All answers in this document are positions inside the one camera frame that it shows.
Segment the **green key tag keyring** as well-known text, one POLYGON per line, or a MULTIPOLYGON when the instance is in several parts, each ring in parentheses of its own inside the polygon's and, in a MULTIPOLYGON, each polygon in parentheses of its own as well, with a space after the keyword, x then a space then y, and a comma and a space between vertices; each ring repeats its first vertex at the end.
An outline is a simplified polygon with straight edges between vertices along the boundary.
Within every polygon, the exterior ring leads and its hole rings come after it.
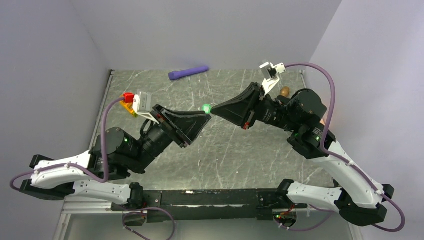
POLYGON ((213 108, 212 104, 203 104, 201 107, 201 110, 204 111, 206 114, 210 114, 212 108, 213 108))

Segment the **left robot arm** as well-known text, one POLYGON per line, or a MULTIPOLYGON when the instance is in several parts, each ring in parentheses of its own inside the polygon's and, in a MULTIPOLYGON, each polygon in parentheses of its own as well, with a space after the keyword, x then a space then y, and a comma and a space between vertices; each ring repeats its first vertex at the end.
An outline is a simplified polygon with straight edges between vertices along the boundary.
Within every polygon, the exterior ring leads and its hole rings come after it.
POLYGON ((79 196, 137 210, 147 205, 143 187, 137 182, 115 181, 144 174, 171 144, 190 146, 210 120, 204 111, 173 111, 155 105, 146 115, 139 138, 113 127, 103 130, 95 146, 79 155, 58 160, 35 155, 30 177, 18 191, 41 200, 79 196))

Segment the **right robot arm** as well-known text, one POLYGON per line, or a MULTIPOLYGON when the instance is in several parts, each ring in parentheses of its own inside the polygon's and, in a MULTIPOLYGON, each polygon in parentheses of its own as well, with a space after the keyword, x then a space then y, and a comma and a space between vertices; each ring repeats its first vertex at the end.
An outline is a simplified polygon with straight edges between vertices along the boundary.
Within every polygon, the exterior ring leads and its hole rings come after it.
POLYGON ((230 123, 250 129, 262 122, 290 133, 287 142, 305 159, 317 164, 336 181, 336 187, 317 187, 284 179, 275 193, 282 208, 307 204, 338 213, 347 222, 376 226, 387 215, 383 202, 394 194, 389 184, 372 180, 346 154, 335 135, 325 131, 321 119, 327 111, 311 89, 298 90, 292 97, 265 94, 251 83, 240 95, 214 106, 211 113, 230 123))

